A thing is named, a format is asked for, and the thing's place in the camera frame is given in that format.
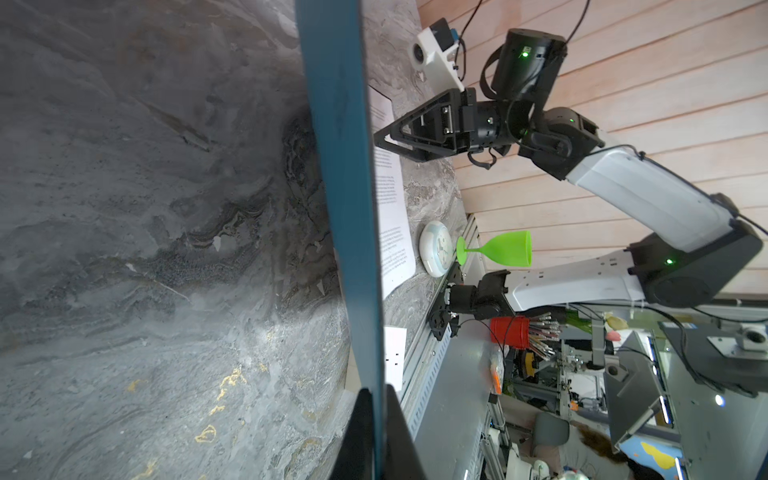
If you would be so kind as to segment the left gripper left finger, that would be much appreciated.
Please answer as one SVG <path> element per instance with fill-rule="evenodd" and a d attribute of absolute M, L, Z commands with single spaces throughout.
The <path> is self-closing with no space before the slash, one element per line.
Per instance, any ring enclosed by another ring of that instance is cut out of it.
<path fill-rule="evenodd" d="M 335 464 L 332 480 L 371 480 L 374 475 L 372 395 L 359 391 Z"/>

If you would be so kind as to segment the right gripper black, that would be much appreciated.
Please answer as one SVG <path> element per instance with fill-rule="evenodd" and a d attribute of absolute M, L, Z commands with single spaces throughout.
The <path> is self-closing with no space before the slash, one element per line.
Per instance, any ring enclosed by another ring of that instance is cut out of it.
<path fill-rule="evenodd" d="M 420 163 L 485 149 L 505 155 L 513 144 L 527 158 L 565 157 L 567 137 L 553 131 L 544 106 L 566 56 L 562 36 L 511 29 L 486 61 L 492 78 L 481 72 L 484 101 L 472 88 L 463 102 L 459 89 L 449 89 L 377 131 L 374 144 Z M 463 133 L 460 110 L 469 114 Z"/>

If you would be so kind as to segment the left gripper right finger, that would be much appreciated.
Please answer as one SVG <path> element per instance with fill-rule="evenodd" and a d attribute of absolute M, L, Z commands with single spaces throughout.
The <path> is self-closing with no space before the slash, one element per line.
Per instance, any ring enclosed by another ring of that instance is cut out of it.
<path fill-rule="evenodd" d="M 408 424 L 392 385 L 386 386 L 386 453 L 384 480 L 425 480 Z"/>

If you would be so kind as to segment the printed paper sheet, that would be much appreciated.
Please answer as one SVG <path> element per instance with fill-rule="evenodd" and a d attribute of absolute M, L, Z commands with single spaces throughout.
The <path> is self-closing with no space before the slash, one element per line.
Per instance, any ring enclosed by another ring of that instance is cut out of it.
<path fill-rule="evenodd" d="M 400 156 L 375 147 L 374 172 L 379 229 L 382 297 L 410 279 L 416 271 L 407 215 Z"/>

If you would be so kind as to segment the blue folder black inside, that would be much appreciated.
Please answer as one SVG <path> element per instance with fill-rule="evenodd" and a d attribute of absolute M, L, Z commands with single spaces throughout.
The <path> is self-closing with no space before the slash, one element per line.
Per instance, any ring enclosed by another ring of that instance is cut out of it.
<path fill-rule="evenodd" d="M 362 387 L 371 397 L 370 478 L 386 458 L 383 314 L 368 85 L 358 1 L 299 1 L 296 19 Z"/>

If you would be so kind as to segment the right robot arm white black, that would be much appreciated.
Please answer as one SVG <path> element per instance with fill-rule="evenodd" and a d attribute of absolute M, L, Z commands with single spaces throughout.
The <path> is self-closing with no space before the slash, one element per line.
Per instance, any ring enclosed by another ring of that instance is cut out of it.
<path fill-rule="evenodd" d="M 508 154 L 599 198 L 641 237 L 580 261 L 542 267 L 522 230 L 487 242 L 496 266 L 475 284 L 449 281 L 430 318 L 438 327 L 527 313 L 555 304 L 648 302 L 677 309 L 709 302 L 761 251 L 755 226 L 730 198 L 708 194 L 639 148 L 611 140 L 586 116 L 548 97 L 568 38 L 510 30 L 487 59 L 477 88 L 458 76 L 463 42 L 444 22 L 421 31 L 409 57 L 434 96 L 375 135 L 379 148 L 418 163 L 464 156 L 491 169 Z"/>

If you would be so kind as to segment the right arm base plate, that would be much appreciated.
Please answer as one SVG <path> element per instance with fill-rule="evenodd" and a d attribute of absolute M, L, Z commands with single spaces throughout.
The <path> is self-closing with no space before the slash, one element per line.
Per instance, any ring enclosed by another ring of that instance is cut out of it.
<path fill-rule="evenodd" d="M 443 279 L 436 296 L 426 315 L 426 323 L 432 336 L 442 341 L 445 336 L 452 338 L 459 330 L 459 314 L 451 309 L 450 290 L 453 286 L 463 283 L 461 267 L 454 261 Z"/>

